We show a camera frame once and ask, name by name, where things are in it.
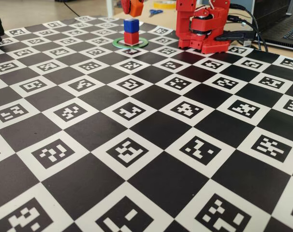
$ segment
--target green circle marker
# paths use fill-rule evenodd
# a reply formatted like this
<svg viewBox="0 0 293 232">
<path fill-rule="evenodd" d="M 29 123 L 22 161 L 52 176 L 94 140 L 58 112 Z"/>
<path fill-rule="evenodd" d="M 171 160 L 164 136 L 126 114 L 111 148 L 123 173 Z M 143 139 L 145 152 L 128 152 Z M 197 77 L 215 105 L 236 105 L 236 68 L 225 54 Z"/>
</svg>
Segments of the green circle marker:
<svg viewBox="0 0 293 232">
<path fill-rule="evenodd" d="M 112 42 L 113 46 L 118 47 L 118 48 L 141 48 L 141 47 L 145 47 L 145 46 L 148 45 L 147 39 L 141 38 L 141 37 L 139 37 L 139 41 L 143 41 L 143 43 L 140 43 L 140 44 L 137 44 L 137 45 L 134 45 L 134 46 L 118 44 L 118 42 L 123 40 L 123 39 L 124 39 L 124 37 L 117 38 L 117 39 L 113 40 L 113 42 Z"/>
</svg>

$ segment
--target checkerboard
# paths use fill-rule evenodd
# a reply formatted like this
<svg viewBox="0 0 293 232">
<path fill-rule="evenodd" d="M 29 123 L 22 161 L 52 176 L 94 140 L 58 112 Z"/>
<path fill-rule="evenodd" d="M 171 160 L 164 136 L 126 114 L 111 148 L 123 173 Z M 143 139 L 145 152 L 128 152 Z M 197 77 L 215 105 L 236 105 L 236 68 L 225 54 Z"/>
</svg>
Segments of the checkerboard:
<svg viewBox="0 0 293 232">
<path fill-rule="evenodd" d="M 0 232 L 293 231 L 293 59 L 83 16 L 0 43 Z"/>
</svg>

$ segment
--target blue cube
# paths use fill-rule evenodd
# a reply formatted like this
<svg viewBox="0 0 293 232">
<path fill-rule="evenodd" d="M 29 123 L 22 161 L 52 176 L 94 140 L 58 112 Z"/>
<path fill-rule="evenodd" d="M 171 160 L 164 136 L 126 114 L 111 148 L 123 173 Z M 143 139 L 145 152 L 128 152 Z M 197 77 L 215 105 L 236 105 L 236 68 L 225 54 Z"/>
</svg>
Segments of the blue cube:
<svg viewBox="0 0 293 232">
<path fill-rule="evenodd" d="M 135 18 L 124 19 L 124 31 L 135 33 L 139 31 L 139 20 Z"/>
</svg>

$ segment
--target black cable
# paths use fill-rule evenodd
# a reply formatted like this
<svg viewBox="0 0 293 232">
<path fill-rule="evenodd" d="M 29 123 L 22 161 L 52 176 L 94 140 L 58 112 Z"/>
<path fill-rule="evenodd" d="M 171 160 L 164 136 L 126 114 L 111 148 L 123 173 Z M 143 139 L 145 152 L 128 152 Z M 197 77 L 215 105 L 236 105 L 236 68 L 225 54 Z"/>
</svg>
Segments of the black cable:
<svg viewBox="0 0 293 232">
<path fill-rule="evenodd" d="M 66 2 L 65 1 L 63 1 L 63 3 L 72 11 L 72 12 L 74 12 L 75 13 L 75 15 L 76 16 L 78 16 L 78 17 L 80 17 L 80 15 L 78 15 L 73 9 L 71 9 L 67 4 L 66 4 Z"/>
</svg>

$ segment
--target red cube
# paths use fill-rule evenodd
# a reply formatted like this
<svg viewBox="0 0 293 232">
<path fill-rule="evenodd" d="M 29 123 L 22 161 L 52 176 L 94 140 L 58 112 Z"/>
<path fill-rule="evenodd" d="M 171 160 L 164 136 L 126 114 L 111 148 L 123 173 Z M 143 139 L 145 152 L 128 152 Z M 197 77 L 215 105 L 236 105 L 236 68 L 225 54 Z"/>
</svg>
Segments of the red cube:
<svg viewBox="0 0 293 232">
<path fill-rule="evenodd" d="M 124 42 L 127 45 L 136 45 L 139 43 L 139 32 L 128 33 L 124 32 Z"/>
</svg>

